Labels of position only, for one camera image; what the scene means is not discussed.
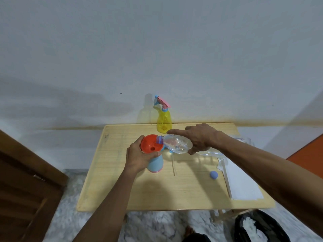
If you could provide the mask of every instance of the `wooden door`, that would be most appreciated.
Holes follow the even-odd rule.
[[[323,178],[323,135],[287,159]]]
[[[67,179],[0,130],[0,241],[42,241]]]

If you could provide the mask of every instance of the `pink spray trigger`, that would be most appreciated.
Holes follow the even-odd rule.
[[[170,108],[171,106],[161,97],[157,97],[158,102],[163,106],[163,109]]]

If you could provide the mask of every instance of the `blue ball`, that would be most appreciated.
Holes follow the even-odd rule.
[[[216,171],[211,171],[211,172],[210,172],[210,177],[211,177],[212,179],[216,179],[216,178],[218,177],[218,173],[217,173]]]

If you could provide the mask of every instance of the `wooden table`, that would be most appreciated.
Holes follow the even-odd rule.
[[[173,124],[185,129],[193,124]],[[233,123],[209,123],[226,134],[239,135]],[[140,135],[157,134],[155,124],[106,125],[77,204],[78,211],[94,211],[121,174],[126,149]],[[274,207],[274,200],[261,189],[264,199],[231,200],[217,158],[195,154],[172,154],[163,150],[164,167],[158,173],[144,170],[132,186],[127,210],[245,209]],[[210,171],[217,171],[215,180]]]

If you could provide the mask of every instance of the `orange panel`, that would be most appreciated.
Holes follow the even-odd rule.
[[[323,178],[323,134],[287,159]]]

